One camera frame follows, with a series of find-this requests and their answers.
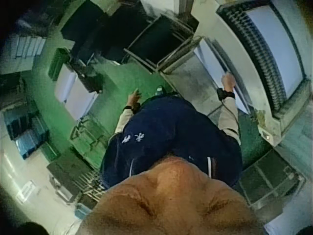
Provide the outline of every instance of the hand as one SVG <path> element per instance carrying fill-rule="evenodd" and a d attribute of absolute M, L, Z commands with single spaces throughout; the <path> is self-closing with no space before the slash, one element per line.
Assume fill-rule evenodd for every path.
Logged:
<path fill-rule="evenodd" d="M 234 87 L 236 85 L 236 80 L 232 74 L 227 72 L 223 77 L 222 77 L 222 83 L 224 86 L 224 90 L 227 92 L 234 92 Z"/>
<path fill-rule="evenodd" d="M 139 93 L 139 90 L 136 89 L 132 94 L 128 96 L 127 105 L 133 108 L 140 98 L 141 98 L 141 93 Z"/>

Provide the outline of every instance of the wristwatch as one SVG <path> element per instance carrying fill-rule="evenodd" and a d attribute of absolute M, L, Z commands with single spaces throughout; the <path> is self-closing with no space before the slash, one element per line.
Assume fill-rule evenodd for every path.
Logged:
<path fill-rule="evenodd" d="M 132 110 L 133 108 L 132 108 L 132 106 L 130 106 L 130 105 L 126 105 L 126 106 L 124 107 L 123 111 L 124 111 L 125 109 L 130 109 L 130 110 Z"/>
<path fill-rule="evenodd" d="M 222 88 L 218 88 L 216 92 L 220 101 L 226 99 L 227 97 L 235 98 L 234 92 L 227 92 L 227 91 L 224 91 Z"/>

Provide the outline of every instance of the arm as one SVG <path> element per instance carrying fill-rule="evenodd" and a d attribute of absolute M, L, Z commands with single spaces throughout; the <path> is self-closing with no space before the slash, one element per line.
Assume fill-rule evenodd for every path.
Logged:
<path fill-rule="evenodd" d="M 233 89 L 235 87 L 235 78 L 231 74 L 227 73 L 222 78 L 222 82 L 225 91 L 234 92 Z M 241 142 L 239 138 L 239 126 L 237 123 L 238 109 L 236 107 L 235 99 L 227 97 L 222 102 L 224 105 L 221 109 L 218 127 L 220 130 L 224 131 L 228 136 L 231 136 L 234 139 L 236 139 L 236 141 L 240 145 Z"/>
<path fill-rule="evenodd" d="M 141 94 L 139 93 L 139 90 L 136 89 L 132 94 L 128 96 L 128 101 L 126 104 L 126 107 L 119 117 L 117 127 L 115 129 L 115 134 L 118 132 L 122 132 L 128 121 L 134 116 L 134 113 L 132 109 L 134 108 L 134 105 L 139 101 L 141 97 Z"/>
<path fill-rule="evenodd" d="M 122 132 L 128 121 L 134 116 L 133 111 L 131 109 L 125 109 L 121 116 L 119 117 L 116 129 L 115 129 L 115 134 L 118 132 Z"/>

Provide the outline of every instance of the white sleeve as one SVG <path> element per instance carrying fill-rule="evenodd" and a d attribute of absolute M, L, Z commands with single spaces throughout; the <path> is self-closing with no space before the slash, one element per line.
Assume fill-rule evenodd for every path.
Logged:
<path fill-rule="evenodd" d="M 235 138 L 238 144 L 240 145 L 241 142 L 240 142 L 240 138 L 238 134 L 239 126 L 236 121 L 236 119 L 238 120 L 238 109 L 236 106 L 235 99 L 231 97 L 227 97 L 225 100 L 223 100 L 223 104 L 229 110 L 227 110 L 227 108 L 222 106 L 218 127 L 220 130 L 224 131 L 228 136 Z"/>
<path fill-rule="evenodd" d="M 132 116 L 134 116 L 133 111 L 131 109 L 125 109 L 121 116 L 119 117 L 114 133 L 116 134 L 118 132 L 122 132 L 127 122 L 132 118 Z"/>

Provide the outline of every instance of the dark blue jacket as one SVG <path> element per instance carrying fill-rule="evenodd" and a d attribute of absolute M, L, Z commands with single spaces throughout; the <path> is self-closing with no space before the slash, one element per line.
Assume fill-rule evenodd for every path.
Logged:
<path fill-rule="evenodd" d="M 148 170 L 173 153 L 208 174 L 208 157 L 216 163 L 214 178 L 233 186 L 242 171 L 237 141 L 226 135 L 188 101 L 168 96 L 146 102 L 122 133 L 110 140 L 100 175 L 110 188 Z"/>

